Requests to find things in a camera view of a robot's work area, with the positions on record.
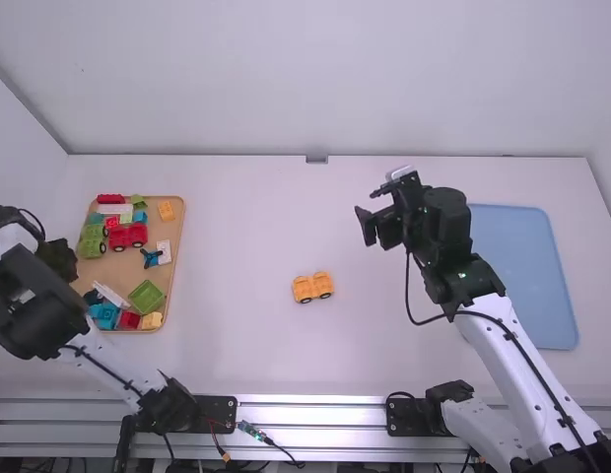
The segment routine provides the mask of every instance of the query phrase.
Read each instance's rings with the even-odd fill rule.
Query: metal extrusion frame
[[[298,460],[460,464],[467,451],[460,439],[390,437],[384,397],[236,397],[238,419],[261,428]],[[490,407],[509,419],[503,401],[494,401]],[[611,438],[611,402],[581,400],[580,405]],[[113,457],[119,423],[129,413],[128,405],[113,399],[0,399],[0,456]],[[209,435],[170,434],[169,439],[177,458],[219,458]],[[219,440],[234,459],[286,460],[240,431]],[[169,458],[164,440],[153,434],[137,434],[131,456]]]

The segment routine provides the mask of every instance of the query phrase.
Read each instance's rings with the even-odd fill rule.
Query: white lego piece
[[[130,308],[130,304],[126,301],[126,299],[124,299],[106,284],[101,284],[98,281],[94,281],[93,288],[96,289],[105,299],[108,299],[111,304],[119,308]]]
[[[97,212],[104,215],[132,214],[132,204],[100,204]]]
[[[168,239],[157,241],[157,251],[162,251],[164,253],[157,257],[159,264],[171,263],[170,241]]]

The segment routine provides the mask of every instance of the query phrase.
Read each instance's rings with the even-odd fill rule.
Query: white wall
[[[611,215],[611,123],[597,140],[597,147],[588,161]]]
[[[25,207],[48,222],[66,161],[66,153],[0,80],[0,204]],[[49,226],[47,232],[53,235]]]
[[[581,155],[611,0],[0,0],[0,65],[76,153]]]

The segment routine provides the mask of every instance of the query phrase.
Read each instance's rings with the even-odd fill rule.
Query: orange lego brick
[[[168,200],[163,202],[159,202],[159,215],[161,215],[161,220],[164,222],[171,222],[174,220],[174,210],[171,207],[171,204]]]

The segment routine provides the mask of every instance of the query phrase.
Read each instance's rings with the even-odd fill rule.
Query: yellow toy car
[[[300,276],[293,281],[293,294],[295,301],[307,304],[312,299],[327,299],[334,294],[332,278],[326,271],[314,273],[314,276]]]

